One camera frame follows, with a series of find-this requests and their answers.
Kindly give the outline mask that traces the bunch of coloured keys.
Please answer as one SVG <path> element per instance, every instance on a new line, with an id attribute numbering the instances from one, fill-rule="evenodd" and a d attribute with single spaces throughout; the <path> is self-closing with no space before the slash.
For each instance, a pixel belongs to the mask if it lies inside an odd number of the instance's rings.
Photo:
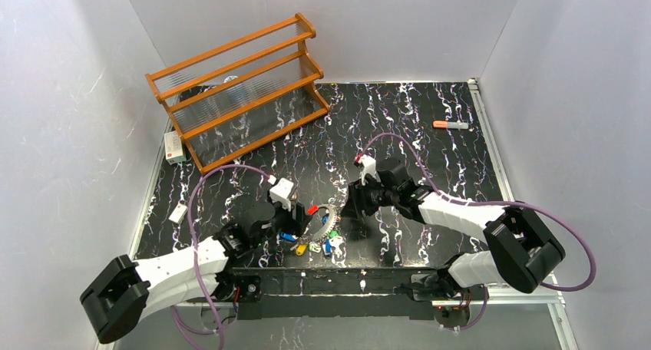
<path id="1" fill-rule="evenodd" d="M 293 251 L 297 256 L 303 256 L 307 251 L 312 253 L 321 253 L 324 257 L 332 257 L 335 254 L 335 251 L 340 250 L 342 244 L 345 242 L 343 236 L 341 236 L 336 231 L 331 232 L 326 238 L 309 243 L 301 243 L 297 236 L 280 233 L 279 238 L 282 241 L 291 243 L 290 250 Z"/>

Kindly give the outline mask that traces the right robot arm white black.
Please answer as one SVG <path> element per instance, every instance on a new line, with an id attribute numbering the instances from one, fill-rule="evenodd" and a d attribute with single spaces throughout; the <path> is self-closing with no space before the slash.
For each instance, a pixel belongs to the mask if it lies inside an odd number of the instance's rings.
<path id="1" fill-rule="evenodd" d="M 566 253 L 542 219 L 519 206 L 472 206 L 449 202 L 429 185 L 417 184 L 399 159 L 380 162 L 364 156 L 359 180 L 348 185 L 341 215 L 360 220 L 380 208 L 394 207 L 404 218 L 443 226 L 479 239 L 487 250 L 449 259 L 419 286 L 450 297 L 483 284 L 508 284 L 533 292 L 565 258 Z"/>

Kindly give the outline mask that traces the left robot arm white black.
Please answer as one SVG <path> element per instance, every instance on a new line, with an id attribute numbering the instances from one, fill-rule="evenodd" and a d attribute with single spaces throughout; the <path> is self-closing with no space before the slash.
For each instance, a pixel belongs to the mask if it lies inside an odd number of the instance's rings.
<path id="1" fill-rule="evenodd" d="M 228 266 L 279 233 L 302 236 L 317 209 L 295 203 L 286 210 L 280 202 L 255 202 L 196 248 L 135 261 L 127 255 L 113 258 L 80 296 L 97 340 L 115 342 L 141 319 L 188 299 L 213 296 L 220 289 L 232 292 Z"/>

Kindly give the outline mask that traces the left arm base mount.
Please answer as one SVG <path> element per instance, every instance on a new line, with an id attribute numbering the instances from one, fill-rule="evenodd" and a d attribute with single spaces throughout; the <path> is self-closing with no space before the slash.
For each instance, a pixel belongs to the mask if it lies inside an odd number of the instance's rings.
<path id="1" fill-rule="evenodd" d="M 224 271 L 208 275 L 208 293 L 214 302 L 258 302 L 262 296 L 260 276 Z"/>

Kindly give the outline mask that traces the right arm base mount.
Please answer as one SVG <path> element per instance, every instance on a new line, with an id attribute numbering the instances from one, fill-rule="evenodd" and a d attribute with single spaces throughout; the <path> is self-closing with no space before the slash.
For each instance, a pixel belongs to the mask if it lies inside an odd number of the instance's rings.
<path id="1" fill-rule="evenodd" d="M 450 275 L 439 272 L 411 275 L 409 282 L 402 283 L 395 292 L 432 304 L 438 327 L 454 332 L 474 326 L 485 313 L 489 299 L 487 287 L 461 287 Z"/>

